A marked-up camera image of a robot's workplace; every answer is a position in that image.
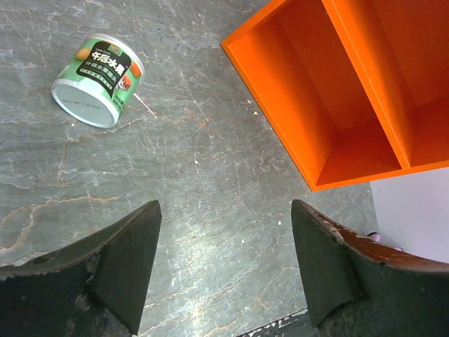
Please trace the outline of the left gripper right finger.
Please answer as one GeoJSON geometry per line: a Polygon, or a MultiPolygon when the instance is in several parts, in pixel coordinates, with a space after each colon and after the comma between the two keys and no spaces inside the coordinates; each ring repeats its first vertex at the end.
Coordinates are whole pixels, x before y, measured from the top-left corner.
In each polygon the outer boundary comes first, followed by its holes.
{"type": "Polygon", "coordinates": [[[448,335],[447,263],[374,242],[302,200],[293,200],[291,220],[320,336],[448,335]]]}

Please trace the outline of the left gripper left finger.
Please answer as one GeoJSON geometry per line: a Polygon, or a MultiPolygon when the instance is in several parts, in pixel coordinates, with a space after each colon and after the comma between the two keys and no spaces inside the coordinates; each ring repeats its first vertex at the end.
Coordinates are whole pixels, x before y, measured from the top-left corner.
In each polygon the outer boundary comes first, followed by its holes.
{"type": "Polygon", "coordinates": [[[57,251],[1,267],[1,335],[137,335],[161,220],[149,201],[57,251]]]}

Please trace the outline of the orange shelf cabinet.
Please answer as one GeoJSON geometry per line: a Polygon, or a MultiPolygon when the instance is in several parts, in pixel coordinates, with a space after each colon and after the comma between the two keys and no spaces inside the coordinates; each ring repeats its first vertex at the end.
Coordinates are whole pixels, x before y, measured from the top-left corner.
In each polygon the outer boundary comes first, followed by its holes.
{"type": "Polygon", "coordinates": [[[447,1],[271,1],[222,47],[312,190],[448,165],[447,1]]]}

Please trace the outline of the green label can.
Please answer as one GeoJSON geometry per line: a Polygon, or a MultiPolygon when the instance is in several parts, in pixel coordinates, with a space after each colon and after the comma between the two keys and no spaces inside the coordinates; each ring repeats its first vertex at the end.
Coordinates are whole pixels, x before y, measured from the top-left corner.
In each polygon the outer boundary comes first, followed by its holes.
{"type": "Polygon", "coordinates": [[[115,126],[145,78],[134,50],[108,34],[89,35],[51,86],[54,101],[85,124],[115,126]]]}

